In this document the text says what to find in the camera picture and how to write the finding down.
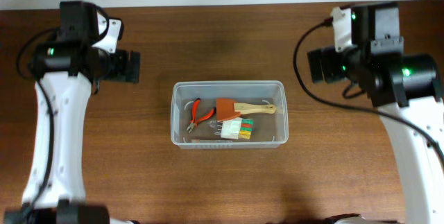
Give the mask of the orange socket bit holder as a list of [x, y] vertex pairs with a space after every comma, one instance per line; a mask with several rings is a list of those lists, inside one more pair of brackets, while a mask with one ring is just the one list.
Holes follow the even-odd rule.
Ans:
[[220, 140], [211, 140], [211, 139], [192, 139], [191, 143], [194, 144], [225, 144], [225, 143], [232, 143], [233, 140], [227, 140], [227, 139], [220, 139]]

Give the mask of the wooden handled brown spatula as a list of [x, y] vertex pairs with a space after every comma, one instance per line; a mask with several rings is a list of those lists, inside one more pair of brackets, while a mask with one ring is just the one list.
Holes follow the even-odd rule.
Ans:
[[239, 103], [229, 98], [218, 98], [216, 100], [216, 120], [227, 121], [247, 114], [274, 114], [276, 107], [272, 104], [253, 105]]

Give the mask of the clear box of wall plugs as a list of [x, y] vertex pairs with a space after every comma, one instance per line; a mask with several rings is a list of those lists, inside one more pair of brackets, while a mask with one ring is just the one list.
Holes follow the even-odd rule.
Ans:
[[249, 140], [253, 132], [254, 121], [237, 117], [227, 121], [210, 121], [209, 125], [215, 129], [215, 134], [224, 139]]

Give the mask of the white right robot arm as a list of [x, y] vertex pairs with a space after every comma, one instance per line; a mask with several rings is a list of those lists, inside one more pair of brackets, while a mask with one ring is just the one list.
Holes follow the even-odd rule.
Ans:
[[407, 55], [396, 2], [335, 7], [334, 45], [307, 55], [314, 83], [349, 80], [391, 141], [408, 223], [443, 222], [443, 84], [426, 53]]

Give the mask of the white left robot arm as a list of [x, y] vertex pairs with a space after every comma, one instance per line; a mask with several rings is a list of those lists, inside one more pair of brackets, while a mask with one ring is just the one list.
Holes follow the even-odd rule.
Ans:
[[60, 3], [60, 25], [34, 36], [28, 63], [37, 96], [31, 174], [19, 209], [5, 223], [113, 223], [104, 205], [85, 201], [82, 173], [87, 104], [103, 80], [139, 81], [140, 54], [117, 48], [124, 24], [86, 1]]

